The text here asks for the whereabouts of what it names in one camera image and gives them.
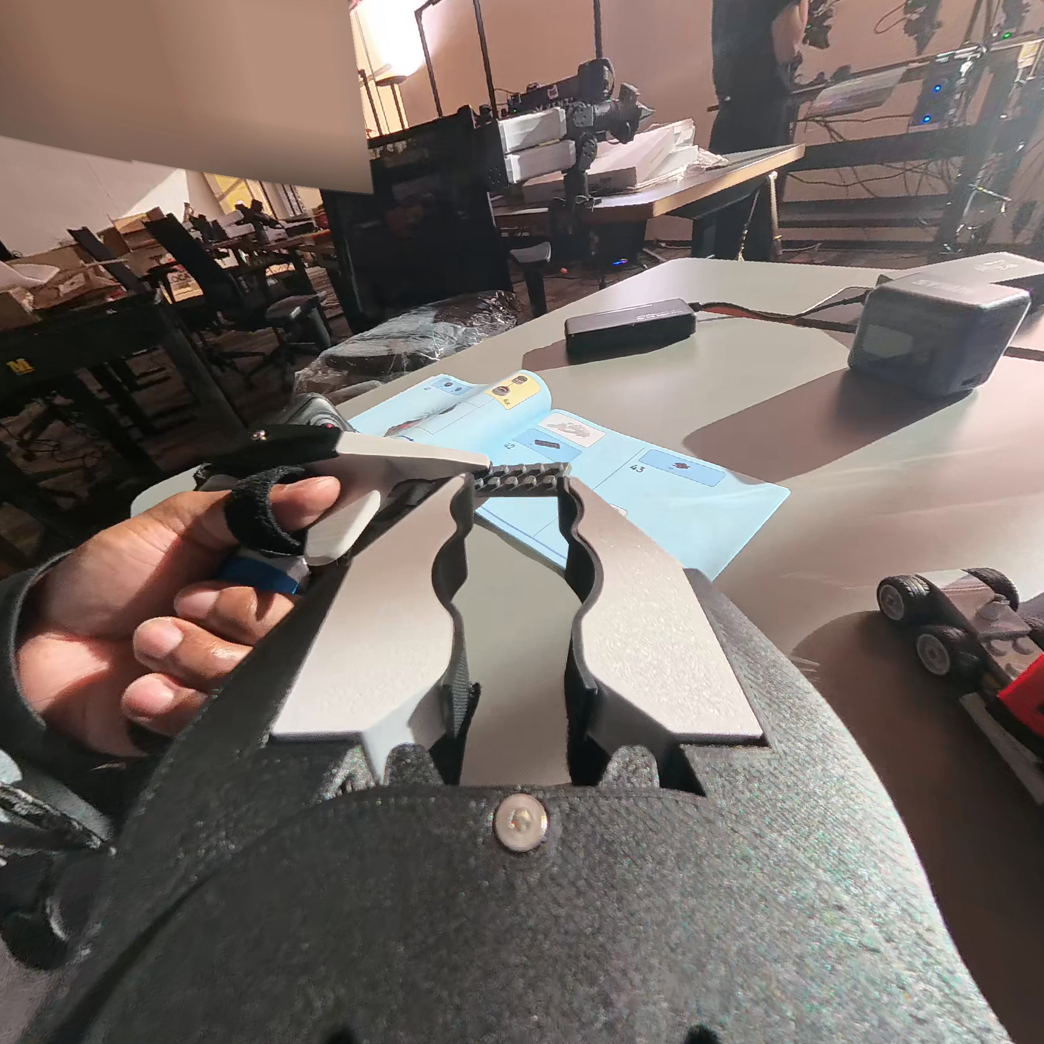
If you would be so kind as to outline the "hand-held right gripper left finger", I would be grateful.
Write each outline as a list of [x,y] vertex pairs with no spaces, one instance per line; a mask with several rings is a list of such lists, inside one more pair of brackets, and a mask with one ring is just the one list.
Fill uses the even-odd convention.
[[394,750],[417,745],[444,782],[459,783],[479,689],[453,599],[468,573],[475,487],[469,474],[408,484],[379,515],[349,559],[271,739],[350,741],[378,782]]

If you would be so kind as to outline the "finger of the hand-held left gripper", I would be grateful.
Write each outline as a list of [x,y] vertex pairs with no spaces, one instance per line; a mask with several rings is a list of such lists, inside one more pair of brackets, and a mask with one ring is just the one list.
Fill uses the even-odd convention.
[[306,464],[308,476],[331,476],[340,484],[337,501],[306,535],[309,567],[343,557],[390,503],[392,490],[399,483],[445,480],[490,467],[489,457],[480,453],[361,433],[342,433],[334,450],[325,461]]

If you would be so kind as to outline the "dark grey toy brick plate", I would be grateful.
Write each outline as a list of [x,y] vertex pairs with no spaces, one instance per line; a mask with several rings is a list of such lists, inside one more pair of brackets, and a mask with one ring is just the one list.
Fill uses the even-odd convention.
[[477,501],[496,498],[555,498],[568,476],[568,462],[492,465],[474,473],[474,496]]

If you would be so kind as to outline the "red black toy brick truck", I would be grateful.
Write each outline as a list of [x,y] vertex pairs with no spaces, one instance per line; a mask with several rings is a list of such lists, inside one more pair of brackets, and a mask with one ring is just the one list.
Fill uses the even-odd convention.
[[1043,623],[1015,585],[989,568],[896,574],[876,604],[1042,808]]

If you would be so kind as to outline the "grey desk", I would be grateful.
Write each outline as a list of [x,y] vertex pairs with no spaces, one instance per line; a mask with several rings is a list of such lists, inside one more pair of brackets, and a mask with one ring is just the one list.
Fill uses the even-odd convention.
[[843,718],[915,843],[962,958],[1016,1042],[1042,1042],[1042,809],[947,686],[880,617],[877,582],[959,567],[1042,592],[1042,362],[1004,357],[949,404],[847,369],[811,330],[699,321],[694,337],[570,364],[573,315],[684,296],[803,311],[880,268],[679,259],[346,403],[352,417],[444,372],[541,372],[555,406],[790,489],[717,589]]

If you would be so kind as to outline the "person's left hand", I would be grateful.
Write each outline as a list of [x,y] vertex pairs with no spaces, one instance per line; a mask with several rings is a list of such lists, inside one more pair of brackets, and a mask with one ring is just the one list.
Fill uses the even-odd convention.
[[13,641],[16,706],[92,755],[174,737],[294,595],[219,582],[238,542],[228,493],[184,492],[97,533],[30,582]]

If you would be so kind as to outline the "plastic wrapped black chair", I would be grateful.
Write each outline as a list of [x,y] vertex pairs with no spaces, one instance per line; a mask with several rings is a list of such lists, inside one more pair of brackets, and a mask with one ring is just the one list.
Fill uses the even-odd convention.
[[358,395],[357,386],[386,384],[410,372],[511,331],[523,319],[518,296],[493,290],[444,299],[404,311],[333,345],[296,371],[294,393],[321,394],[332,403]]

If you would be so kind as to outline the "light blue instruction booklet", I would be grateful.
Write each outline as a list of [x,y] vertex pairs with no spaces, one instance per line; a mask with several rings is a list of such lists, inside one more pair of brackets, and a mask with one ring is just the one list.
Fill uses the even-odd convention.
[[438,374],[350,424],[367,436],[481,453],[492,465],[565,462],[571,478],[710,580],[790,493],[564,411],[529,371],[484,386]]

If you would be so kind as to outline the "black high-back office chair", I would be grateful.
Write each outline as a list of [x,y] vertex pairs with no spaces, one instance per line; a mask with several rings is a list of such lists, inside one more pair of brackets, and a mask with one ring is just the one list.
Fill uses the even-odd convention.
[[523,274],[530,311],[547,313],[550,243],[513,247],[489,195],[489,133],[456,113],[370,141],[371,192],[321,189],[336,258],[331,284],[354,333],[422,305],[513,290]]

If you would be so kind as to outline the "black flat power bank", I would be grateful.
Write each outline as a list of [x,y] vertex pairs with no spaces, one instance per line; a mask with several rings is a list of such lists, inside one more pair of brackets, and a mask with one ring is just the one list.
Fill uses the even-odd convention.
[[571,361],[644,354],[688,339],[696,326],[697,313],[680,299],[572,316],[565,352]]

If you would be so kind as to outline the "white cardboard box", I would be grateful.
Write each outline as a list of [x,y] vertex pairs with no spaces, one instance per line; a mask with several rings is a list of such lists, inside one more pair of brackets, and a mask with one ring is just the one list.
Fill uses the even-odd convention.
[[496,126],[503,155],[520,155],[564,140],[567,114],[562,106],[551,106],[500,119]]
[[565,172],[574,167],[575,162],[575,143],[568,138],[533,146],[528,150],[505,153],[505,184],[521,185],[533,177]]

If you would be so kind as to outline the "dark grey cube power station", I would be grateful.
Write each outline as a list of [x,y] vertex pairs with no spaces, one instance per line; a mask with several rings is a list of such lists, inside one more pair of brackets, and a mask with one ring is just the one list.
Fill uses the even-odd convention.
[[922,398],[962,395],[989,379],[1030,305],[1027,290],[1009,285],[883,282],[863,302],[847,365]]

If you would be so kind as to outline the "background wooden table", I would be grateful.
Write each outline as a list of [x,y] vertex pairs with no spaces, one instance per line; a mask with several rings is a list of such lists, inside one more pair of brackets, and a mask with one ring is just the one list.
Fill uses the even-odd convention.
[[602,193],[589,213],[588,226],[634,226],[661,217],[698,219],[731,201],[756,192],[772,176],[799,163],[804,142],[749,150],[723,157],[716,167],[692,165],[694,149],[680,150],[654,169],[652,175],[628,189]]

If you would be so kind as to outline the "dark rectangular adapter box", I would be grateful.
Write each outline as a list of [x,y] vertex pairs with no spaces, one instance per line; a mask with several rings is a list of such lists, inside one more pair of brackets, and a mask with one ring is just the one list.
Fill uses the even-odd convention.
[[891,275],[882,274],[878,277],[876,285],[920,276],[960,287],[984,284],[1009,286],[1029,294],[1031,311],[1043,306],[1043,262],[1022,254],[997,252],[955,257],[922,265],[920,268],[898,270]]

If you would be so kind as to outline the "metal equipment rack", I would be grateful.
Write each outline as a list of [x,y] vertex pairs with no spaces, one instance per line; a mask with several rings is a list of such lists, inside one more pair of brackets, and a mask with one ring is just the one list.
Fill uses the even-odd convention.
[[883,2],[867,41],[899,32],[911,57],[796,84],[784,248],[1042,259],[1042,2]]

